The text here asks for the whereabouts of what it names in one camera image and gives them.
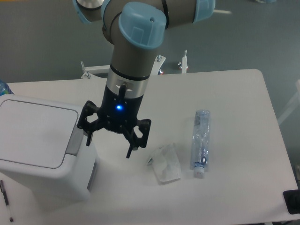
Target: gray floor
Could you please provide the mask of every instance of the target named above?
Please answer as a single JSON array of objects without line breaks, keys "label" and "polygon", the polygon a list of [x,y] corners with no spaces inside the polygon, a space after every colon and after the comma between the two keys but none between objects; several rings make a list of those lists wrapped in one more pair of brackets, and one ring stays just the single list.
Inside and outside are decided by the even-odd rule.
[{"label": "gray floor", "polygon": [[[189,72],[257,68],[278,114],[300,79],[300,0],[217,0],[216,8],[232,15],[214,14],[166,32],[163,70],[179,73],[176,64],[185,49]],[[0,79],[78,79],[82,60],[86,66],[108,65],[113,48],[101,26],[81,24],[71,0],[0,2]],[[281,131],[291,163],[300,163],[300,109]]]}]

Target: bottle cap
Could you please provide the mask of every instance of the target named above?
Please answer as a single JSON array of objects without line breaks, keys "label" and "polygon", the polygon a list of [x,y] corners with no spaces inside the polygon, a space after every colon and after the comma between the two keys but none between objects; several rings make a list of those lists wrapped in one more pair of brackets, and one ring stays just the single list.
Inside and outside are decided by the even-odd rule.
[{"label": "bottle cap", "polygon": [[204,168],[201,166],[195,166],[194,167],[194,176],[198,178],[202,178],[204,175]]}]

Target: box lid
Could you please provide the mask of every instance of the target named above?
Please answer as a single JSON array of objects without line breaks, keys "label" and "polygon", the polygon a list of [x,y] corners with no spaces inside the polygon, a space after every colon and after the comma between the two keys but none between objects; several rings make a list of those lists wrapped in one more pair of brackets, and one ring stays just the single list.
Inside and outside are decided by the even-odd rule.
[{"label": "box lid", "polygon": [[78,112],[72,109],[15,99],[0,101],[0,160],[59,167],[77,119]]}]

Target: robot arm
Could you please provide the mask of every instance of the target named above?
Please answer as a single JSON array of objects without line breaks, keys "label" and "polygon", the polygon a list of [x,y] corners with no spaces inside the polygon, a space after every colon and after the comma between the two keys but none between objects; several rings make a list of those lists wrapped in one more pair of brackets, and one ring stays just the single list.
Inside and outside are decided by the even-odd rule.
[{"label": "robot arm", "polygon": [[[123,134],[130,144],[129,158],[132,150],[147,144],[151,120],[138,120],[137,114],[165,29],[210,17],[215,0],[105,0],[101,18],[100,3],[76,1],[88,21],[103,19],[103,34],[115,45],[101,107],[88,101],[77,126],[88,136],[87,145],[102,128]],[[98,119],[90,123],[87,117],[93,113]],[[136,136],[135,126],[142,137]]]}]

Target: light blue joint cap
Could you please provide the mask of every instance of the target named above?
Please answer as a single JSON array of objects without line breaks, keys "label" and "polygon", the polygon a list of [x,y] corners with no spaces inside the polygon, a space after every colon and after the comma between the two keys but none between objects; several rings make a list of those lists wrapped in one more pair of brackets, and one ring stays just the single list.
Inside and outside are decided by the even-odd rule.
[{"label": "light blue joint cap", "polygon": [[87,18],[85,18],[85,16],[83,15],[83,13],[80,11],[80,8],[79,8],[79,6],[77,5],[76,0],[73,0],[73,5],[74,5],[74,8],[75,8],[75,10],[76,10],[77,15],[79,16],[80,21],[81,21],[82,23],[84,23],[84,24],[89,24],[90,21],[89,21]]},{"label": "light blue joint cap", "polygon": [[165,14],[153,6],[141,2],[129,2],[119,18],[123,36],[133,45],[143,49],[155,49],[164,40]]},{"label": "light blue joint cap", "polygon": [[197,0],[194,22],[209,18],[215,9],[216,0]]},{"label": "light blue joint cap", "polygon": [[105,25],[105,22],[104,22],[104,12],[105,12],[105,8],[106,6],[108,5],[108,3],[110,2],[111,0],[104,0],[104,2],[102,3],[102,6],[101,6],[101,17],[102,17],[102,21],[103,21],[103,25],[106,29],[106,25]]}]

